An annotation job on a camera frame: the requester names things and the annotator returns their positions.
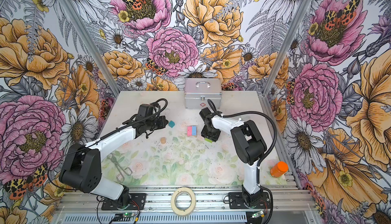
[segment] daisy center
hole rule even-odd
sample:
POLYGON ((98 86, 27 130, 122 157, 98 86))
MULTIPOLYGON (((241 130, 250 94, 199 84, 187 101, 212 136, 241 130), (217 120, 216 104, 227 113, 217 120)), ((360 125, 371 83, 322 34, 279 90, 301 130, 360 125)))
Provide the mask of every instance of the daisy center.
POLYGON ((180 58, 179 58, 179 55, 177 55, 175 52, 171 52, 171 53, 168 53, 168 52, 166 52, 165 53, 165 56, 166 56, 166 58, 168 58, 169 59, 169 63, 170 64, 176 64, 176 63, 178 63, 179 62, 179 60, 180 60, 180 58))
POLYGON ((94 68, 94 66, 92 65, 92 63, 87 63, 87 64, 86 64, 86 69, 87 69, 88 71, 92 72, 93 68, 94 68))
POLYGON ((120 44, 120 43, 122 42, 122 36, 120 36, 120 35, 115 35, 115 36, 114 36, 114 41, 115 41, 115 43, 120 44))
POLYGON ((247 53, 244 55, 244 60, 247 62, 253 58, 253 55, 251 53, 247 53))
POLYGON ((19 146, 19 148, 28 152, 30 149, 34 149, 36 152, 41 151, 41 148, 46 144, 46 136, 43 132, 37 130, 34 133, 25 135, 26 142, 19 146))
POLYGON ((296 40, 292 41, 291 49, 295 49, 297 47, 297 44, 298 44, 298 42, 296 40))
POLYGON ((383 211, 377 210, 376 213, 373 214, 373 218, 378 224, 391 224, 390 217, 383 211))
POLYGON ((200 73, 194 73, 194 74, 190 74, 189 78, 204 78, 204 76, 200 73))
POLYGON ((314 94, 310 93, 307 88, 307 90, 304 91, 304 98, 301 100, 306 109, 310 109, 314 105, 315 101, 313 100, 313 97, 314 94))
POLYGON ((152 0, 146 0, 146 2, 143 3, 141 9, 134 10, 133 8, 128 7, 126 8, 126 11, 128 13, 129 19, 133 21, 143 18, 153 19, 156 14, 156 6, 152 3, 152 0))
POLYGON ((73 141, 78 142, 83 137, 84 126, 81 122, 76 122, 73 125, 71 136, 73 141))
POLYGON ((304 150, 310 150, 311 148, 311 141, 308 138, 308 136, 303 133, 299 132, 297 135, 297 141, 299 142, 299 145, 304 149, 304 150))

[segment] pink peony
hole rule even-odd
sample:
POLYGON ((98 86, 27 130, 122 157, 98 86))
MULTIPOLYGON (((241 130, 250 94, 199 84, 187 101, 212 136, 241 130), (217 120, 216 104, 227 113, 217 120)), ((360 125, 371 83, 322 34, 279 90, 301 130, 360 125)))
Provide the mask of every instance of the pink peony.
POLYGON ((167 69, 168 76, 177 77, 178 72, 198 63, 198 49, 193 37, 171 27, 159 30, 146 45, 149 58, 167 69))
POLYGON ((170 0, 147 0, 140 10, 127 8, 123 0, 110 0, 111 12, 119 16, 119 23, 126 26, 130 34, 143 35, 169 25, 171 20, 170 0))
POLYGON ((349 2, 342 3, 342 0, 323 0, 315 11, 315 16, 310 20, 310 28, 307 38, 301 44, 301 48, 309 56, 315 57, 320 62, 328 62, 335 66, 347 59, 360 46, 364 34, 360 34, 367 11, 362 11, 362 2, 355 11, 355 18, 347 25, 337 24, 332 30, 325 29, 325 13, 344 9, 349 2))
POLYGON ((0 104, 0 180, 26 179, 48 163, 55 168, 63 155, 61 127, 65 116, 55 104, 40 96, 23 96, 0 104))
POLYGON ((311 124, 316 132, 327 129, 342 106, 337 74, 326 64, 305 64, 296 77, 293 96, 292 117, 311 124))

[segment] orange flower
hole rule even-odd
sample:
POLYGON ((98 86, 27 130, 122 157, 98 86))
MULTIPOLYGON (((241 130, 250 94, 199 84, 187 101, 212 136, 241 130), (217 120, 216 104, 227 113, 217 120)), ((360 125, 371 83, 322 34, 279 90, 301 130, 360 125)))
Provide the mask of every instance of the orange flower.
POLYGON ((57 105, 73 107, 78 113, 85 103, 90 106, 90 112, 98 118, 100 103, 95 81, 91 80, 82 65, 77 66, 77 71, 73 68, 71 76, 72 78, 62 79, 55 92, 57 105))
POLYGON ((15 207, 10 213, 8 207, 0 207, 0 223, 6 224, 26 224, 27 211, 15 207))
POLYGON ((315 173, 308 175, 315 189, 335 204, 343 199, 342 209, 351 211, 357 208, 362 201, 368 201, 369 209, 364 217, 376 212, 375 204, 380 201, 387 202, 387 194, 382 193, 383 188, 369 178, 373 178, 368 167, 359 164, 363 154, 359 145, 341 129, 328 128, 325 132, 326 145, 318 149, 325 159, 326 168, 323 172, 316 168, 315 173), (341 142, 348 143, 350 149, 341 142))
POLYGON ((152 80, 152 84, 147 84, 146 90, 178 90, 178 88, 172 81, 164 80, 158 76, 152 80))
POLYGON ((8 85, 19 83, 24 75, 34 77, 49 90, 69 75, 68 54, 49 29, 39 26, 37 47, 28 57, 26 29, 29 27, 21 19, 14 19, 11 24, 0 18, 0 77, 13 78, 8 85))
POLYGON ((278 128, 282 133, 285 130, 285 126, 287 125, 287 109, 286 109, 286 101, 283 99, 274 99, 271 101, 271 109, 273 111, 274 117, 276 118, 278 128))
MULTIPOLYGON (((252 65, 248 68, 248 78, 258 78, 262 79, 263 77, 268 77, 270 74, 270 70, 276 61, 277 52, 272 53, 271 55, 265 54, 255 59, 256 65, 252 65)), ((274 83, 277 85, 279 89, 284 87, 285 82, 288 79, 288 57, 284 58, 284 62, 282 63, 281 68, 278 70, 278 74, 274 83)))
POLYGON ((223 84, 232 79, 234 72, 236 74, 239 73, 241 70, 240 64, 244 64, 242 49, 233 51, 233 49, 227 48, 224 51, 222 47, 212 46, 205 48, 200 56, 206 61, 213 62, 210 70, 217 70, 216 77, 219 78, 223 84))
MULTIPOLYGON (((130 82, 134 78, 143 77, 145 75, 142 67, 143 64, 125 52, 106 52, 103 55, 103 59, 115 80, 120 77, 130 82)), ((98 72, 98 75, 100 79, 105 80, 101 71, 98 72)))
POLYGON ((362 107, 346 118, 351 133, 360 140, 360 152, 369 164, 383 171, 391 163, 391 50, 361 67, 361 87, 354 91, 364 97, 362 107))
POLYGON ((236 11, 218 16, 222 8, 231 3, 231 0, 186 0, 183 14, 192 21, 188 25, 200 26, 204 44, 227 47, 241 35, 243 21, 243 12, 239 11, 239 7, 236 11))

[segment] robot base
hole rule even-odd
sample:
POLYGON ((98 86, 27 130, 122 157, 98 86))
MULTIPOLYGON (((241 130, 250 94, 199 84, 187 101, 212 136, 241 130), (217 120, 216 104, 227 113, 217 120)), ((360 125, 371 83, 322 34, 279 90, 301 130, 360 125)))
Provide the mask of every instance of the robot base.
POLYGON ((242 186, 243 192, 231 192, 228 193, 228 199, 230 201, 230 209, 266 209, 270 208, 270 198, 267 192, 258 191, 250 195, 250 202, 247 200, 246 203, 250 203, 248 206, 245 204, 243 195, 248 195, 246 190, 242 186))
MULTIPOLYGON (((146 196, 147 196, 146 193, 132 193, 130 194, 130 201, 136 202, 139 209, 144 210, 146 196)), ((105 198, 102 204, 102 210, 119 210, 119 208, 116 207, 115 203, 113 203, 111 199, 105 198)), ((137 206, 135 206, 132 202, 130 202, 125 209, 121 209, 121 210, 137 210, 137 206)))

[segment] masking tape roll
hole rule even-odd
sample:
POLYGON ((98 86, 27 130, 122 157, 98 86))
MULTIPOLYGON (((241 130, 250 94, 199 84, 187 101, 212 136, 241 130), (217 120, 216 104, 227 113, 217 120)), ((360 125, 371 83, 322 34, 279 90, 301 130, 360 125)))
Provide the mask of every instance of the masking tape roll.
POLYGON ((190 188, 178 188, 171 196, 171 208, 175 212, 175 214, 179 216, 187 216, 190 213, 193 212, 194 208, 196 207, 196 195, 190 188), (185 209, 185 210, 180 210, 178 207, 175 205, 176 198, 183 192, 186 192, 190 198, 192 199, 192 202, 190 204, 190 207, 185 209))

